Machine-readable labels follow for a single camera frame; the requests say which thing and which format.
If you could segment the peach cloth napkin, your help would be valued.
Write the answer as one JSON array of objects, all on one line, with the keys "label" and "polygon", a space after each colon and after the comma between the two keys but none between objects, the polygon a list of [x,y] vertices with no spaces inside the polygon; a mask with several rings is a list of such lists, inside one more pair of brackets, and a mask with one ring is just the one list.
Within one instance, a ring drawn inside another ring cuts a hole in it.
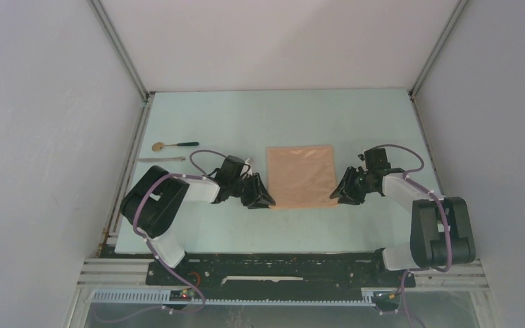
[{"label": "peach cloth napkin", "polygon": [[267,148],[267,182],[274,210],[336,207],[333,147]]}]

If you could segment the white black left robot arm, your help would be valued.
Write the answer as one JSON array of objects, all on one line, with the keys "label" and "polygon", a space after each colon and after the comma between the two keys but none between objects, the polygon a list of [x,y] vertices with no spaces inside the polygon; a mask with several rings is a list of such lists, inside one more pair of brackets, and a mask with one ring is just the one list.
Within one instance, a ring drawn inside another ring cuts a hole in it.
[{"label": "white black left robot arm", "polygon": [[162,261],[164,278],[177,285],[189,275],[189,267],[182,261],[186,251],[171,229],[180,207],[189,202],[220,204],[230,197],[239,198],[248,209],[276,205],[260,174],[245,170],[243,165],[216,169],[213,177],[172,173],[153,165],[121,201],[120,214]]}]

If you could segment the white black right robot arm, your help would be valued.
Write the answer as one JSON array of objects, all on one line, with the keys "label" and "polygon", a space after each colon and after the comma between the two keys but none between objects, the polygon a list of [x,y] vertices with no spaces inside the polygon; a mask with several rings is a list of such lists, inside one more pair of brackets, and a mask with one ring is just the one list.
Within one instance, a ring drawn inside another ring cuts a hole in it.
[{"label": "white black right robot arm", "polygon": [[340,204],[360,205],[369,193],[387,197],[410,215],[409,242],[386,247],[382,260],[370,267],[380,286],[394,281],[398,270],[449,271],[454,264],[475,261],[476,248],[466,201],[442,197],[413,181],[402,169],[348,167],[330,198]]}]

